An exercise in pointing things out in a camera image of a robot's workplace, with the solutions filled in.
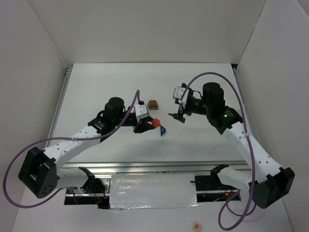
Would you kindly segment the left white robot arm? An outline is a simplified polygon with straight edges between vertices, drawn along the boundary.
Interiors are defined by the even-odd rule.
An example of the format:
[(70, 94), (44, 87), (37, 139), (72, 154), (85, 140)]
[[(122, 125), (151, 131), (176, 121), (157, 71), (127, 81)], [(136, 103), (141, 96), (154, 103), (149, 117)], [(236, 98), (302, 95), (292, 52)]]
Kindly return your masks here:
[(48, 196), (56, 187), (78, 187), (91, 191), (100, 180), (86, 167), (77, 167), (64, 174), (62, 166), (109, 138), (116, 128), (132, 127), (134, 133), (143, 133), (155, 129), (151, 121), (149, 108), (143, 101), (126, 109), (121, 98), (112, 97), (104, 110), (72, 138), (44, 149), (36, 146), (30, 149), (18, 178), (39, 199)]

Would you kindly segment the brown wedge wood block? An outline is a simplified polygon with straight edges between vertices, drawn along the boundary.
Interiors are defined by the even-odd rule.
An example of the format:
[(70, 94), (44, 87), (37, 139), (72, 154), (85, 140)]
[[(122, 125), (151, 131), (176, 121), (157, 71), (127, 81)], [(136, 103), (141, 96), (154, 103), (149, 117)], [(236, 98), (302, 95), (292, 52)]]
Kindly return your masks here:
[(156, 100), (150, 100), (148, 101), (148, 106), (151, 106), (151, 105), (156, 105), (158, 106), (158, 102)]

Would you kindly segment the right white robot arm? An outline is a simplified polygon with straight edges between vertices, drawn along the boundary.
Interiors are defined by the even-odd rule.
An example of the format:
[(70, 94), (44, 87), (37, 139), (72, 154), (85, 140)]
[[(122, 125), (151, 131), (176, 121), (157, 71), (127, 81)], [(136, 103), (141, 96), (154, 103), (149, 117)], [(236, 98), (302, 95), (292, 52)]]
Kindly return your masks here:
[(235, 146), (252, 170), (252, 175), (246, 175), (222, 164), (211, 171), (214, 181), (249, 192), (253, 202), (262, 209), (289, 193), (294, 171), (290, 167), (283, 168), (246, 131), (244, 117), (226, 105), (224, 91), (218, 83), (204, 84), (200, 98), (194, 97), (194, 91), (182, 84), (175, 87), (172, 97), (179, 109), (171, 117), (184, 123), (184, 115), (206, 116), (209, 123)]

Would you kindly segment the red cube wood block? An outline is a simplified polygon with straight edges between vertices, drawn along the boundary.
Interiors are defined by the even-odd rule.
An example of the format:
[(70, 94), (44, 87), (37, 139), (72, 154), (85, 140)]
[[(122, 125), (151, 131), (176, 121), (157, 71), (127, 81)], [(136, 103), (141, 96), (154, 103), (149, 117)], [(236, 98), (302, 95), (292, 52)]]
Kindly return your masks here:
[(158, 118), (155, 118), (151, 121), (151, 124), (155, 127), (155, 128), (158, 128), (161, 126), (161, 122)]

